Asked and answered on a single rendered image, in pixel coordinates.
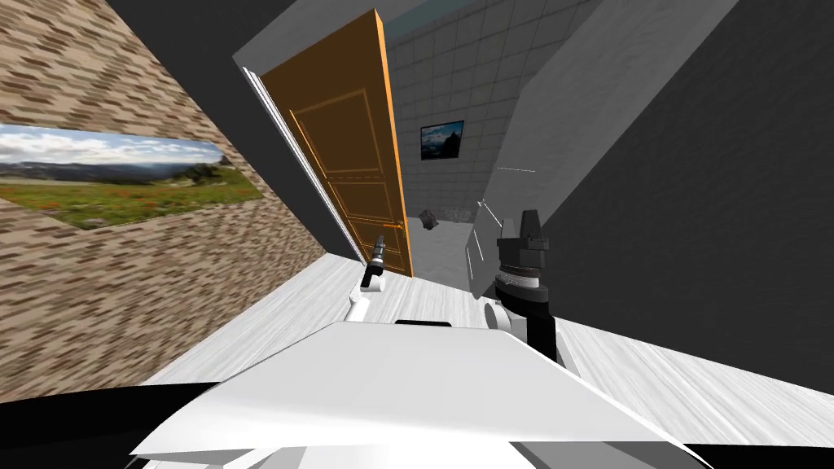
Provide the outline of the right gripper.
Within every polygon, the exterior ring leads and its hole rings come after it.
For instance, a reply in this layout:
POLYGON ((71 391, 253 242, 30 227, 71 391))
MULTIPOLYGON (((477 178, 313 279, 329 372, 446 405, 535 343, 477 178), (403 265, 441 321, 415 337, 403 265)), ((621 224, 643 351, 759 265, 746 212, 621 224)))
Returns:
POLYGON ((546 266, 548 239, 542 237, 542 225, 537 209, 524 210, 520 221, 520 238, 516 237, 513 219, 503 219, 500 239, 497 239, 498 259, 503 272, 536 274, 546 266))

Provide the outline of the orange panelled door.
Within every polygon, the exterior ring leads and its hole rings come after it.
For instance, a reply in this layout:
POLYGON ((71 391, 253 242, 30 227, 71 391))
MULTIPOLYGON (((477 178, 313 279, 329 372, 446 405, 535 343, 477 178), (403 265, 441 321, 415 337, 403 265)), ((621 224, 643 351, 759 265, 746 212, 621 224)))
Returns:
POLYGON ((261 78, 294 143, 364 260, 413 266, 384 28, 369 10, 261 78))

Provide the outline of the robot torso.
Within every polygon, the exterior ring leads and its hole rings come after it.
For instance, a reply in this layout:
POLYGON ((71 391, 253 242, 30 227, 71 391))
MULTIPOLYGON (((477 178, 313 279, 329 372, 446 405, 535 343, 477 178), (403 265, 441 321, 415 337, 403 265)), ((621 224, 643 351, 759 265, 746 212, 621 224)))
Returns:
POLYGON ((513 335, 371 322, 218 382, 133 455, 159 469, 712 469, 513 335))

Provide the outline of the dark mountain wall picture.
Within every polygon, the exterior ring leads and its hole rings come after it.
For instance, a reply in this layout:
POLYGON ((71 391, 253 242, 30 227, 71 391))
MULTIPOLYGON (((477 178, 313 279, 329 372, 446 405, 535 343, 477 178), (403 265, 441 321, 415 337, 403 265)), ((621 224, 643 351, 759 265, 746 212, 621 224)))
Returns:
POLYGON ((463 121, 451 121, 420 129, 421 160, 447 160, 459 157, 463 121))

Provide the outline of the landscape meadow wall picture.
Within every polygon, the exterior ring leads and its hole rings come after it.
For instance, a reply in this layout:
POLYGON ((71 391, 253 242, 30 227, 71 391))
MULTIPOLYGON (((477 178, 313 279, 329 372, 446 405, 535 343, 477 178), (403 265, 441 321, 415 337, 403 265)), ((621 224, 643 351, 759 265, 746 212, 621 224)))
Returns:
POLYGON ((0 199, 82 230, 262 197, 211 142, 0 124, 0 199))

